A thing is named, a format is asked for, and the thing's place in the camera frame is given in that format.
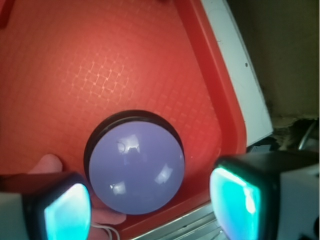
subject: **teal light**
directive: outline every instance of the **teal light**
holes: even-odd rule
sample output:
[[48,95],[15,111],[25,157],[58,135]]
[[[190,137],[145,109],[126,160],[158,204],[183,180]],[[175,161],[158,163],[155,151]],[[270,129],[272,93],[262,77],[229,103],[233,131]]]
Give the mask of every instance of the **teal light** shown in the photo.
[[210,197],[214,214],[231,240],[259,237],[261,191],[223,167],[213,170]]
[[48,240],[85,240],[91,222],[87,188],[76,183],[44,209]]

